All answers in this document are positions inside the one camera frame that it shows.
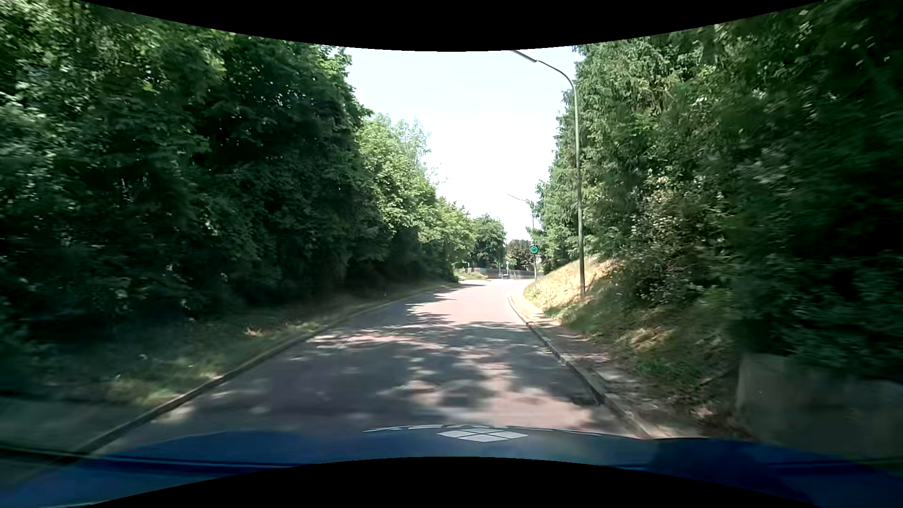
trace black border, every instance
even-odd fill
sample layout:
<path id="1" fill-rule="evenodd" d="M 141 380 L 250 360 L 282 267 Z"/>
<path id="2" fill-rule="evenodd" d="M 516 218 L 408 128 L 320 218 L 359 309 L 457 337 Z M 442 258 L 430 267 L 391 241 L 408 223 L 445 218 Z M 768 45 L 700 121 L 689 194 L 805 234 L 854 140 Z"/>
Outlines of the black border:
<path id="1" fill-rule="evenodd" d="M 457 3 L 312 5 L 173 0 L 90 3 L 167 21 L 287 41 L 382 50 L 464 52 L 616 41 L 725 23 L 818 2 L 641 4 L 619 1 L 574 3 L 573 6 L 524 2 L 500 8 Z"/>

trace dry grass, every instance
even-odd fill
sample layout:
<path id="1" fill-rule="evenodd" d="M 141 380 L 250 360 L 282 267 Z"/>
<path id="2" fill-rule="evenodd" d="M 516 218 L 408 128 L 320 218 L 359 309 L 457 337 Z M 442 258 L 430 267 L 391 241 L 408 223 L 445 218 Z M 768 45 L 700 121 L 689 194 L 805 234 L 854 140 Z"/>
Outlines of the dry grass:
<path id="1" fill-rule="evenodd" d="M 650 397 L 670 402 L 710 435 L 748 437 L 732 416 L 738 354 L 727 336 L 731 311 L 723 295 L 649 308 L 621 294 L 612 280 L 618 266 L 616 261 L 587 263 L 583 304 L 576 261 L 524 295 L 547 315 L 590 335 L 620 368 L 646 381 Z"/>
<path id="2" fill-rule="evenodd" d="M 479 272 L 461 272 L 458 274 L 458 280 L 489 280 L 489 278 Z"/>

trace car hood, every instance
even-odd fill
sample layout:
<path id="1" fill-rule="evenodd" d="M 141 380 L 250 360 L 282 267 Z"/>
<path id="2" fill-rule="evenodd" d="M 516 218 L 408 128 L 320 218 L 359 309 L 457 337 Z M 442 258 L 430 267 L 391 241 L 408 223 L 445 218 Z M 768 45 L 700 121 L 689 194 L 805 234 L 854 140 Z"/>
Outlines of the car hood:
<path id="1" fill-rule="evenodd" d="M 9 508 L 102 502 L 280 467 L 404 457 L 496 457 L 614 466 L 820 506 L 896 506 L 903 479 L 834 457 L 710 438 L 642 440 L 583 430 L 413 425 L 307 435 L 221 432 L 82 459 L 0 494 Z"/>

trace curb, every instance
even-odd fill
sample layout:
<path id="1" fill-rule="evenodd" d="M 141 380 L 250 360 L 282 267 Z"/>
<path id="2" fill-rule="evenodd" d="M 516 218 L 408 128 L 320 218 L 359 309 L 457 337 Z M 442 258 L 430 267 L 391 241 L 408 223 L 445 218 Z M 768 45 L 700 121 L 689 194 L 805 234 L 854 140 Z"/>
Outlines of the curb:
<path id="1" fill-rule="evenodd" d="M 414 292 L 410 295 L 400 296 L 399 298 L 390 300 L 388 302 L 383 302 L 383 303 L 377 304 L 375 306 L 368 306 L 368 307 L 356 310 L 354 312 L 351 312 L 349 314 L 340 315 L 340 316 L 336 317 L 335 319 L 333 319 L 331 322 L 329 322 L 323 326 L 320 326 L 319 328 L 313 330 L 312 332 L 307 332 L 305 334 L 301 334 L 297 337 L 294 337 L 293 339 L 289 339 L 283 343 L 280 343 L 280 344 L 274 346 L 273 348 L 271 348 L 267 351 L 264 351 L 263 353 L 258 354 L 257 356 L 251 358 L 250 360 L 247 360 L 246 362 L 240 364 L 238 367 L 236 367 L 228 372 L 225 372 L 223 375 L 219 376 L 217 379 L 207 381 L 207 382 L 201 384 L 200 386 L 198 386 L 192 390 L 189 390 L 187 393 L 183 393 L 182 395 L 176 397 L 175 399 L 164 402 L 163 404 L 160 404 L 159 406 L 157 406 L 153 409 L 149 409 L 148 411 L 146 411 L 145 413 L 143 413 L 142 415 L 138 416 L 135 419 L 132 419 L 130 421 L 127 421 L 126 423 L 123 423 L 117 427 L 114 427 L 114 428 L 104 432 L 103 434 L 101 434 L 98 437 L 92 438 L 91 440 L 86 442 L 84 445 L 76 448 L 75 451 L 71 452 L 68 455 L 84 456 L 84 455 L 90 454 L 94 450 L 97 450 L 98 448 L 103 447 L 104 445 L 107 445 L 107 444 L 113 442 L 114 440 L 118 439 L 119 437 L 124 435 L 126 432 L 128 432 L 134 428 L 140 427 L 143 424 L 147 423 L 148 421 L 155 419 L 155 418 L 161 416 L 162 414 L 167 413 L 173 409 L 178 408 L 182 404 L 188 402 L 191 399 L 198 397 L 202 393 L 204 393 L 212 388 L 216 388 L 220 384 L 222 384 L 226 381 L 229 381 L 230 379 L 235 378 L 239 374 L 247 372 L 251 368 L 256 367 L 260 363 L 263 363 L 264 361 L 269 360 L 270 358 L 273 358 L 277 354 L 285 351 L 286 349 L 288 349 L 292 346 L 295 346 L 299 343 L 303 343 L 303 342 L 315 337 L 316 335 L 319 335 L 319 334 L 322 334 L 323 332 L 328 331 L 333 326 L 338 325 L 338 324 L 342 323 L 343 321 L 350 319 L 351 317 L 355 317 L 357 315 L 362 315 L 367 312 L 373 312 L 375 310 L 378 310 L 378 309 L 386 307 L 386 306 L 390 306 L 392 304 L 396 304 L 398 302 L 401 302 L 401 301 L 411 298 L 413 296 L 419 296 L 419 295 L 423 295 L 426 293 L 432 293 L 433 291 L 436 291 L 439 289 L 448 289 L 451 287 L 454 287 L 454 285 L 440 284 L 438 286 L 431 287 L 429 289 L 424 289 L 421 291 Z"/>
<path id="2" fill-rule="evenodd" d="M 535 322 L 533 322 L 529 317 L 527 317 L 514 303 L 514 298 L 512 296 L 508 297 L 508 304 L 511 306 L 511 309 L 514 310 L 515 314 L 526 324 L 526 326 L 537 336 L 539 339 L 552 350 L 555 357 L 558 358 L 561 362 L 563 362 L 567 367 L 569 367 L 572 371 L 576 372 L 583 381 L 591 388 L 593 395 L 606 407 L 611 409 L 613 413 L 618 415 L 624 423 L 633 430 L 638 437 L 641 439 L 656 439 L 660 437 L 674 437 L 671 436 L 671 433 L 666 432 L 658 425 L 654 423 L 650 423 L 642 419 L 636 411 L 630 408 L 626 401 L 624 401 L 620 396 L 610 393 L 605 385 L 605 380 L 597 374 L 592 369 L 587 369 L 586 367 L 581 367 L 573 357 L 568 354 L 562 352 L 560 349 L 555 347 L 552 341 L 549 339 L 548 335 L 545 334 L 543 329 L 538 326 Z"/>

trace concrete wall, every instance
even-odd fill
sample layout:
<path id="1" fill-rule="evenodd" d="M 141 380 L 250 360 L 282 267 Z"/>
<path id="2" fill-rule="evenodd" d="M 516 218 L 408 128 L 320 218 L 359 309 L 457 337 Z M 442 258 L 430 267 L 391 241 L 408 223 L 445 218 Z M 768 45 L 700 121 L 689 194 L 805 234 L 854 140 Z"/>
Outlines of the concrete wall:
<path id="1" fill-rule="evenodd" d="M 764 442 L 847 458 L 903 456 L 903 384 L 747 354 L 740 420 Z"/>

